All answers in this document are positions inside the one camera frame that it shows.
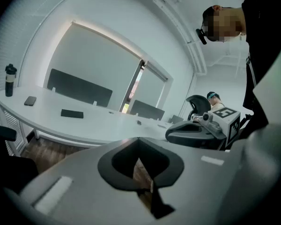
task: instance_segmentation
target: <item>black water bottle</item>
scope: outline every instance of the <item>black water bottle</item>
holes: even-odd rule
[[[12,64],[9,64],[8,66],[5,67],[5,71],[6,71],[5,96],[11,97],[13,95],[14,81],[17,75],[17,69]]]

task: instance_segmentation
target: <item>wooden floor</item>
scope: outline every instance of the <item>wooden floor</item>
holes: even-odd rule
[[[52,142],[44,138],[37,140],[33,137],[22,152],[21,157],[32,159],[37,165],[38,172],[41,174],[67,156],[84,149],[93,148],[96,147],[81,148]],[[133,179],[143,188],[150,189],[152,180],[140,160],[137,161],[134,167]],[[145,192],[145,194],[140,195],[139,198],[143,201],[146,207],[150,209],[152,194]]]

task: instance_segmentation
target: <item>black smartphone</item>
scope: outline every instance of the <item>black smartphone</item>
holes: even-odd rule
[[[83,112],[61,109],[61,116],[69,118],[83,118]]]
[[[36,99],[37,99],[36,97],[29,96],[29,97],[26,99],[24,105],[25,105],[25,106],[33,106],[34,103],[36,102]]]

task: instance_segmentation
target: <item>curved white table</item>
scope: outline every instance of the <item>curved white table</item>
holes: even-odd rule
[[[33,106],[24,105],[28,96],[37,97]],[[14,88],[12,97],[0,91],[0,108],[36,130],[79,143],[106,144],[131,137],[161,140],[172,125],[94,106],[38,86]],[[81,111],[84,118],[61,117],[61,109]]]

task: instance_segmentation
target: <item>office chair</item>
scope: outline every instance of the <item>office chair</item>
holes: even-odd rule
[[[205,112],[211,110],[210,103],[205,97],[201,95],[192,95],[188,97],[186,101],[189,102],[192,106],[192,111],[187,118],[188,121],[191,119],[193,114],[195,114],[196,116],[203,116]]]
[[[35,162],[29,158],[10,156],[5,141],[16,140],[17,132],[0,126],[0,187],[19,193],[24,186],[38,176]]]

